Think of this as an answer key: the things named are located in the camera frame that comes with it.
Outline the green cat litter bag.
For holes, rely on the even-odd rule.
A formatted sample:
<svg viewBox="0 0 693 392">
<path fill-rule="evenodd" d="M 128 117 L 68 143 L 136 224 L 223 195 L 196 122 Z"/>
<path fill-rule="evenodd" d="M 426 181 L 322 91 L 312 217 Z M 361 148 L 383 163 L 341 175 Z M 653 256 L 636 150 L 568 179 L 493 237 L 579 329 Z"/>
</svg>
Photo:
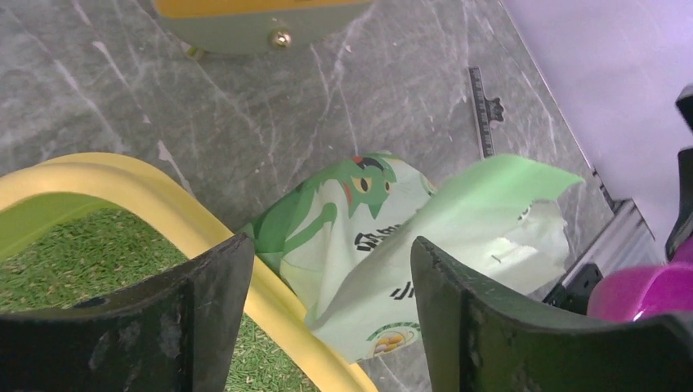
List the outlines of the green cat litter bag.
<svg viewBox="0 0 693 392">
<path fill-rule="evenodd" d="M 417 237 L 523 295 L 563 275 L 569 245 L 557 199 L 580 181 L 504 154 L 436 189 L 393 154 L 365 154 L 316 172 L 244 232 L 306 307 L 309 332 L 357 363 L 420 337 Z"/>
</svg>

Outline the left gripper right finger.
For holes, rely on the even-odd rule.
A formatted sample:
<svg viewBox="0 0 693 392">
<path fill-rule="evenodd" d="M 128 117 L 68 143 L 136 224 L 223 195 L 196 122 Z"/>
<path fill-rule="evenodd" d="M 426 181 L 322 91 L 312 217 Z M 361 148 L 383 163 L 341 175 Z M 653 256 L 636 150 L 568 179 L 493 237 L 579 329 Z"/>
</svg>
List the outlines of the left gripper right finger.
<svg viewBox="0 0 693 392">
<path fill-rule="evenodd" d="M 531 300 L 414 240 L 411 270 L 434 391 L 689 391 L 692 317 L 612 323 Z"/>
</svg>

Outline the magenta plastic scoop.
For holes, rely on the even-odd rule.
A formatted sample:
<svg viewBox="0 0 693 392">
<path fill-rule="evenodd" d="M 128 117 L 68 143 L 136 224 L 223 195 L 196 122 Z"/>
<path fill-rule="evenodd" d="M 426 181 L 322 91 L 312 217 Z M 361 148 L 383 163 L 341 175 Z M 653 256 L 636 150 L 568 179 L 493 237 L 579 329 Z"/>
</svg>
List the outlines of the magenta plastic scoop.
<svg viewBox="0 0 693 392">
<path fill-rule="evenodd" d="M 687 239 L 667 265 L 622 269 L 592 290 L 586 315 L 632 322 L 658 314 L 692 311 L 692 240 Z"/>
</svg>

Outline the yellow litter box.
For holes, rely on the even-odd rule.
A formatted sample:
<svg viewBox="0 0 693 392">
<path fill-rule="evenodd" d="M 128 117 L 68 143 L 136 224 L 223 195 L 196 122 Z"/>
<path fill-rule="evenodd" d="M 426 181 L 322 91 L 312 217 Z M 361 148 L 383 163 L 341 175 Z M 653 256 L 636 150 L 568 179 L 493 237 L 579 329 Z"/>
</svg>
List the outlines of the yellow litter box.
<svg viewBox="0 0 693 392">
<path fill-rule="evenodd" d="M 40 194 L 72 193 L 101 198 L 138 215 L 188 257 L 206 252 L 232 233 L 211 212 L 158 168 L 111 153 L 53 158 L 1 179 L 1 208 Z M 306 309 L 260 260 L 254 261 L 245 313 L 322 391 L 374 391 L 357 364 L 312 336 Z"/>
</svg>

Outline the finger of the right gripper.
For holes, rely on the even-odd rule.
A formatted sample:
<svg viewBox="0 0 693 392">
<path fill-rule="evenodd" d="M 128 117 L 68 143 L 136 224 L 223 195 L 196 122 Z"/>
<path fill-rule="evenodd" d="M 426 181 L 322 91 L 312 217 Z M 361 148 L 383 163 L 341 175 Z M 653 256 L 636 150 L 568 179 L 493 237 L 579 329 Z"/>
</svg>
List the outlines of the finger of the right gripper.
<svg viewBox="0 0 693 392">
<path fill-rule="evenodd" d="M 686 85 L 676 100 L 678 112 L 692 131 L 692 84 Z M 677 153 L 679 207 L 676 222 L 665 243 L 669 261 L 675 259 L 678 249 L 692 237 L 692 147 Z"/>
</svg>

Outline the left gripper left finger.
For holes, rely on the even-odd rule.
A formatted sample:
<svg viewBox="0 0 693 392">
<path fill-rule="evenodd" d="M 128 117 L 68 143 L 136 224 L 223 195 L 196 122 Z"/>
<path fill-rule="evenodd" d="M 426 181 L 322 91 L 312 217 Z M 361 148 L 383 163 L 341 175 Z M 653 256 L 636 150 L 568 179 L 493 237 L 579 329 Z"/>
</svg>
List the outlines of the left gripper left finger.
<svg viewBox="0 0 693 392">
<path fill-rule="evenodd" d="M 3 314 L 2 390 L 223 390 L 253 258 L 237 234 L 72 308 Z"/>
</svg>

